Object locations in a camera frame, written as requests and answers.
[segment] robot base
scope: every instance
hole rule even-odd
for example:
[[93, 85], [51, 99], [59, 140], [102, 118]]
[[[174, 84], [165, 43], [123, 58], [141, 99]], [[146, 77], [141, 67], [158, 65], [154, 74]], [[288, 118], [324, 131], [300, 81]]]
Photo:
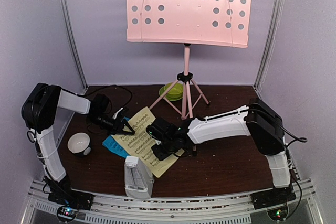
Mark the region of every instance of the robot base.
[[[88, 193], [82, 193], [80, 191], [71, 190], [71, 195], [78, 201], [69, 202], [68, 207], [72, 209], [90, 210], [93, 202], [93, 195]], [[55, 193], [50, 193], [48, 200], [60, 205], [64, 205], [64, 197], [59, 197]]]
[[251, 194], [251, 199], [254, 209], [260, 209], [285, 204], [289, 201], [295, 200], [296, 195], [293, 192], [292, 186], [289, 186], [253, 193]]

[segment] white bowl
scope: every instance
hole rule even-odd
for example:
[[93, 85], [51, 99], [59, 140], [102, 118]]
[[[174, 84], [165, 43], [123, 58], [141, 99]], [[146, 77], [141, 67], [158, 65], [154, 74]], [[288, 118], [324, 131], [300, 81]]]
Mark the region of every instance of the white bowl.
[[73, 135], [68, 141], [68, 149], [78, 156], [86, 156], [91, 151], [90, 137], [84, 132]]

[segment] black cable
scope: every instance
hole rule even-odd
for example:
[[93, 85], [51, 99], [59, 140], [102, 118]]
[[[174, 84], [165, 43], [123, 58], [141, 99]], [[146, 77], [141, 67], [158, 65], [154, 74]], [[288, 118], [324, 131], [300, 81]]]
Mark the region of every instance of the black cable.
[[93, 134], [93, 135], [100, 135], [100, 134], [104, 133], [104, 132], [94, 132], [94, 131], [90, 130], [90, 127], [91, 127], [91, 126], [93, 126], [92, 123], [90, 123], [90, 124], [88, 124], [88, 125], [86, 126], [86, 129], [87, 129], [87, 131], [88, 131], [89, 133], [91, 133], [91, 134]]
[[256, 111], [258, 113], [261, 113], [263, 115], [265, 115], [266, 117], [268, 117], [269, 119], [271, 119], [279, 128], [281, 128], [284, 132], [286, 132], [289, 136], [291, 136], [292, 138], [294, 138], [293, 141], [291, 141], [287, 147], [292, 144], [293, 142], [301, 142], [301, 143], [306, 143], [308, 140], [306, 137], [297, 137], [294, 134], [290, 133], [288, 130], [286, 130], [280, 123], [278, 123], [277, 121], [274, 120], [274, 118], [272, 118], [269, 114], [267, 114], [266, 112], [262, 111], [262, 110], [258, 110], [258, 109], [249, 109], [249, 111]]
[[90, 93], [87, 93], [87, 94], [84, 94], [84, 95], [78, 95], [78, 96], [79, 96], [79, 97], [88, 97], [89, 95], [92, 95], [92, 94], [94, 94], [94, 93], [96, 93], [96, 92], [98, 92], [98, 91], [100, 91], [100, 90], [107, 89], [107, 88], [112, 88], [112, 87], [116, 87], [116, 88], [123, 89], [123, 90], [129, 92], [129, 94], [130, 94], [130, 98], [128, 99], [128, 101], [127, 101], [123, 106], [121, 106], [121, 107], [125, 107], [127, 104], [130, 103], [130, 101], [131, 101], [132, 98], [133, 98], [133, 93], [132, 93], [132, 91], [130, 91], [129, 89], [127, 89], [127, 88], [125, 88], [125, 87], [123, 87], [123, 86], [119, 86], [119, 85], [108, 85], [108, 86], [100, 87], [100, 88], [98, 88], [98, 89], [96, 89], [96, 90], [94, 90], [94, 91], [92, 91], [92, 92], [90, 92]]
[[42, 191], [43, 191], [44, 194], [50, 194], [50, 193], [46, 193], [46, 192], [44, 191], [44, 189], [46, 189], [46, 186], [47, 186], [47, 185], [48, 185], [48, 184], [45, 183], [45, 185], [44, 185], [43, 188], [42, 188]]
[[300, 186], [298, 180], [297, 180], [296, 178], [293, 177], [292, 173], [290, 173], [290, 176], [291, 176], [291, 178], [295, 181], [295, 183], [298, 185], [298, 187], [299, 187], [299, 189], [300, 189], [300, 199], [299, 199], [298, 204], [297, 204], [296, 207], [294, 208], [293, 212], [292, 212], [288, 217], [286, 217], [286, 220], [288, 220], [288, 219], [295, 213], [295, 211], [299, 208], [299, 205], [300, 205], [301, 200], [302, 200], [302, 188], [301, 188], [301, 186]]
[[176, 153], [173, 153], [173, 155], [175, 156], [175, 157], [178, 157], [178, 158], [181, 158], [181, 157], [188, 157], [189, 156], [189, 152], [187, 151], [187, 150], [185, 150], [186, 151], [186, 154], [183, 156], [183, 155], [181, 155], [181, 156], [178, 156]]
[[32, 144], [34, 144], [35, 141], [32, 140], [31, 137], [29, 137], [29, 134], [31, 134], [32, 136], [35, 136], [35, 134], [34, 134], [34, 132], [32, 132], [32, 131], [27, 131], [27, 138], [28, 138], [28, 140], [29, 140]]

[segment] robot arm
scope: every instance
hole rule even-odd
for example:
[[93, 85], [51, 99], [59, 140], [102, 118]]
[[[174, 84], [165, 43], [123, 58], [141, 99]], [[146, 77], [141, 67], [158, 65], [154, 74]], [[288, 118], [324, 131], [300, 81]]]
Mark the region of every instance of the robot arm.
[[146, 131], [156, 139], [157, 144], [152, 150], [159, 160], [175, 155], [181, 148], [188, 150], [206, 141], [251, 135], [258, 150], [267, 158], [274, 184], [274, 189], [267, 195], [256, 196], [255, 208], [295, 199], [290, 183], [289, 154], [286, 152], [282, 119], [260, 99], [252, 99], [249, 105], [237, 110], [184, 121], [180, 127], [157, 118]]
[[[267, 105], [260, 100], [258, 104], [262, 105], [264, 108], [262, 111], [265, 111]], [[278, 129], [277, 124], [270, 122], [269, 118], [265, 118], [264, 115], [254, 112], [251, 104], [249, 106], [251, 110], [249, 107], [243, 106], [227, 113], [206, 116], [203, 119], [196, 118], [191, 121], [187, 135], [195, 144], [230, 136], [252, 135], [258, 150], [267, 158], [274, 187], [288, 187], [290, 173], [285, 152], [284, 134], [281, 129]], [[279, 123], [282, 124], [279, 116], [273, 118], [275, 120], [279, 118]]]
[[22, 117], [29, 128], [28, 138], [35, 144], [37, 157], [45, 170], [45, 181], [50, 187], [50, 201], [89, 210], [93, 195], [71, 190], [69, 176], [60, 161], [54, 139], [53, 124], [57, 108], [87, 114], [88, 119], [108, 131], [108, 134], [133, 135], [135, 131], [124, 119], [124, 109], [112, 118], [104, 112], [110, 100], [103, 94], [97, 94], [90, 101], [60, 86], [39, 83], [29, 95], [22, 107]]

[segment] wooden table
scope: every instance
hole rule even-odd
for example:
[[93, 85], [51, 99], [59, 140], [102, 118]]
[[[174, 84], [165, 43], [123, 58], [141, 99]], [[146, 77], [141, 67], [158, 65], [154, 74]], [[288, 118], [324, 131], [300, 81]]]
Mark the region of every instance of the wooden table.
[[[150, 106], [158, 97], [161, 86], [127, 86], [133, 92], [133, 99], [127, 106], [126, 114], [132, 117], [145, 106]], [[88, 92], [97, 87], [90, 87]], [[200, 101], [194, 115], [206, 116], [236, 109], [256, 97], [252, 87], [247, 86], [201, 86], [211, 101], [206, 106]], [[99, 91], [106, 94], [113, 103], [112, 114], [128, 99], [129, 94], [119, 88], [110, 87]], [[192, 87], [193, 100], [197, 93]], [[181, 101], [174, 103], [178, 108]], [[169, 122], [180, 124], [179, 114], [165, 101], [160, 101], [152, 110]], [[76, 114], [59, 148], [61, 161], [70, 176], [74, 189], [125, 195], [124, 158], [105, 147], [102, 142], [107, 138], [105, 131], [93, 125], [91, 134], [87, 130], [86, 116]], [[86, 132], [92, 141], [91, 153], [75, 157], [67, 149], [69, 138], [78, 132]], [[180, 158], [165, 174], [155, 180], [153, 197], [186, 197], [231, 194], [272, 187], [272, 177], [266, 158], [261, 155], [251, 137], [237, 136], [213, 140], [197, 146], [196, 157]]]

